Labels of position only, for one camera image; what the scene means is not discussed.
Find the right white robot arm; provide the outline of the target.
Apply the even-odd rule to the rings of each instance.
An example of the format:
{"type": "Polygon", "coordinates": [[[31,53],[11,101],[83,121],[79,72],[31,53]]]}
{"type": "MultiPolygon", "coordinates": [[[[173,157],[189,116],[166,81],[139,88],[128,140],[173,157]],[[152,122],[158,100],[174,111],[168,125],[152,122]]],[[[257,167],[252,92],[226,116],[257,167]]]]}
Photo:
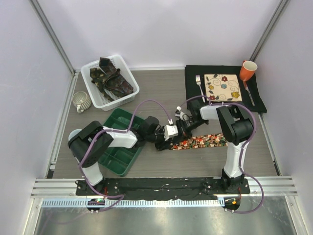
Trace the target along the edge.
{"type": "Polygon", "coordinates": [[[244,105],[237,102],[207,104],[190,108],[187,117],[178,106],[175,116],[182,120],[178,129],[187,134],[209,120],[218,120],[227,142],[226,162],[222,169],[221,188],[233,193],[244,183],[244,160],[246,149],[256,133],[255,118],[244,105]]]}

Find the red floral patterned tie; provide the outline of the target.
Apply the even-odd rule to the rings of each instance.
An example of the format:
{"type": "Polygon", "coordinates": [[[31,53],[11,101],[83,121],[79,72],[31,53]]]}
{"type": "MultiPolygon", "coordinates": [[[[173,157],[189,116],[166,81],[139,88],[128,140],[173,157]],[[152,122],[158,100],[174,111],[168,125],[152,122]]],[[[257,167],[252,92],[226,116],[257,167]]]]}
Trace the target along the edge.
{"type": "Polygon", "coordinates": [[[227,146],[227,141],[222,133],[192,136],[191,138],[173,144],[170,150],[186,150],[205,147],[224,147],[227,146]]]}

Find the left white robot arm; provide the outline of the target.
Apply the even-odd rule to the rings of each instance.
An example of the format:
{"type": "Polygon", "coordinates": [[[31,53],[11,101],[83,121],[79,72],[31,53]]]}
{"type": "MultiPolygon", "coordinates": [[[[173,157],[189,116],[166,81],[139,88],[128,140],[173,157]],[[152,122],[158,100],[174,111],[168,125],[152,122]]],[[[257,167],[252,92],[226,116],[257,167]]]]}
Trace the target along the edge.
{"type": "Polygon", "coordinates": [[[104,190],[104,177],[98,160],[108,148],[140,148],[145,142],[163,144],[178,135],[177,126],[171,119],[163,127],[160,127],[159,120],[153,116],[140,120],[135,126],[133,120],[134,117],[126,130],[103,126],[100,122],[93,121],[84,129],[76,129],[69,135],[67,145],[78,161],[86,189],[93,195],[101,195],[104,190]]]}

